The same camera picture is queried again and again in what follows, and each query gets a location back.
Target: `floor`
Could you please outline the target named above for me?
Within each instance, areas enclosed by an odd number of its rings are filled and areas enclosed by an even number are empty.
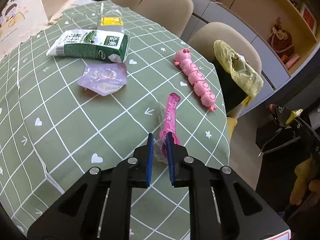
[[[262,156],[255,144],[256,129],[268,121],[268,112],[260,105],[238,119],[231,142],[229,166],[253,189],[256,188]]]

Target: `plaid tablecloth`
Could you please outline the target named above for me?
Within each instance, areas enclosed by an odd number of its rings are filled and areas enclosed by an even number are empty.
[[[105,1],[105,7],[111,7]],[[30,225],[92,166],[116,166],[158,134],[159,101],[175,92],[177,135],[189,155],[219,168],[228,164],[223,96],[214,66],[159,24],[121,8],[131,43],[128,83],[101,97],[76,84],[95,60],[47,57],[65,31],[95,29],[100,2],[66,10],[61,20],[20,44],[0,63],[0,201],[26,235]],[[190,48],[217,96],[208,112],[186,76],[172,65]],[[152,185],[133,189],[131,239],[184,239],[189,232],[188,189],[174,189],[165,163],[154,162]]]

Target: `pink caterpillar toy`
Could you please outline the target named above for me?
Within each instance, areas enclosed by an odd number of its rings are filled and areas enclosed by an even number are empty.
[[[201,72],[198,71],[196,64],[192,63],[190,49],[182,49],[176,52],[174,56],[175,66],[180,66],[183,73],[188,77],[188,80],[198,97],[201,97],[201,103],[209,108],[209,111],[212,112],[216,110],[217,107],[214,104],[216,97],[213,93],[210,92],[210,86],[204,81],[204,76]]]

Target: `white sticker with red border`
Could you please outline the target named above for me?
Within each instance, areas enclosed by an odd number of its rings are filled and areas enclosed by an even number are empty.
[[[289,240],[291,238],[291,230],[284,231],[276,236],[264,240]]]

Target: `barcode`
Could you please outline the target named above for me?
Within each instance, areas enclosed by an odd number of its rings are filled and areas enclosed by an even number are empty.
[[[64,46],[57,46],[56,47],[56,55],[57,56],[64,56]]]

